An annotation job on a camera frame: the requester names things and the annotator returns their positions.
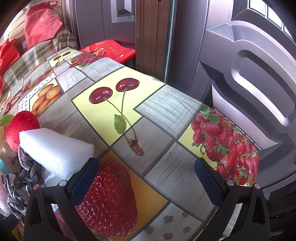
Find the grey knotted scrunchie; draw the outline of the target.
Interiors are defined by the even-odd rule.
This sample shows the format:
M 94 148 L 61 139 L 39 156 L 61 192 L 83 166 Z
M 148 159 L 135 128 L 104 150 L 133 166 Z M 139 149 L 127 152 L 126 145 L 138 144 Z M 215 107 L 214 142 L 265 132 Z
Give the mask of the grey knotted scrunchie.
M 41 165 L 20 146 L 18 147 L 18 160 L 20 163 L 20 180 L 27 181 L 31 184 L 39 183 Z

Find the white foam block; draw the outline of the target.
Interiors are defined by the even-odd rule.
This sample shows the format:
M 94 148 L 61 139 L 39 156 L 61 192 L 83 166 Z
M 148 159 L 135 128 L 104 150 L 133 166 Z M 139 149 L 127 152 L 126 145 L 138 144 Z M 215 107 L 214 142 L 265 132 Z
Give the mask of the white foam block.
M 37 163 L 62 180 L 80 171 L 94 157 L 94 145 L 48 128 L 19 133 L 20 147 Z

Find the red plush apple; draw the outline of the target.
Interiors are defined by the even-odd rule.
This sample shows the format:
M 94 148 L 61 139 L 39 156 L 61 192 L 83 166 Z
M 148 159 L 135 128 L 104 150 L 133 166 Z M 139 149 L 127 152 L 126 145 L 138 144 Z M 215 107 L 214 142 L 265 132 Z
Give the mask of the red plush apple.
M 4 139 L 13 151 L 17 151 L 20 145 L 19 133 L 22 131 L 40 128 L 37 117 L 29 111 L 21 111 L 15 116 L 7 114 L 1 117 L 1 152 Z

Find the fruit pattern tablecloth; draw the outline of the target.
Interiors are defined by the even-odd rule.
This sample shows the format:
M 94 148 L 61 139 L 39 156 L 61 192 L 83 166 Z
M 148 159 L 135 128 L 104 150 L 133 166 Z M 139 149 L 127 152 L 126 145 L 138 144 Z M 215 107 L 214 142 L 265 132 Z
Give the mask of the fruit pattern tablecloth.
M 16 80 L 1 115 L 31 111 L 40 126 L 90 143 L 100 164 L 129 173 L 137 224 L 103 224 L 95 182 L 78 207 L 111 240 L 193 240 L 216 207 L 197 175 L 202 157 L 241 186 L 255 182 L 258 152 L 229 119 L 173 87 L 104 56 L 65 48 Z

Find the grey metal door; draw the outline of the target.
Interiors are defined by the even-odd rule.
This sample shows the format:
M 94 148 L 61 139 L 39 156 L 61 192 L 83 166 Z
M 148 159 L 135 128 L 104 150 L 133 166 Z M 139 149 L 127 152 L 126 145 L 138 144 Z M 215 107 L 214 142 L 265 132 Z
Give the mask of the grey metal door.
M 259 149 L 267 193 L 295 181 L 295 38 L 268 1 L 173 1 L 165 82 Z

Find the plaid blanket cover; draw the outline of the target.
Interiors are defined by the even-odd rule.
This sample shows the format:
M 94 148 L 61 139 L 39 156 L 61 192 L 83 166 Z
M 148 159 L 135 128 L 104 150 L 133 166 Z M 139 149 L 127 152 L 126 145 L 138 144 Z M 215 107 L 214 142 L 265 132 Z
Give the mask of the plaid blanket cover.
M 40 42 L 30 48 L 4 74 L 1 74 L 2 94 L 6 94 L 17 81 L 21 80 L 38 64 L 66 47 L 71 49 L 78 47 L 77 39 L 68 27 L 63 27 L 52 39 Z

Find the red bag beside table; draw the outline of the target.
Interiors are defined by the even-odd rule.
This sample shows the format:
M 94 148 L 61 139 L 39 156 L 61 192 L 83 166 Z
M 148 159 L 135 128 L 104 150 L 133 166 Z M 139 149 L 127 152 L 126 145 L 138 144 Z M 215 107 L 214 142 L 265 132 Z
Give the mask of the red bag beside table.
M 132 60 L 137 55 L 134 49 L 123 47 L 114 40 L 100 41 L 84 47 L 80 51 L 96 56 L 102 56 L 105 53 L 104 57 L 111 58 L 121 64 Z

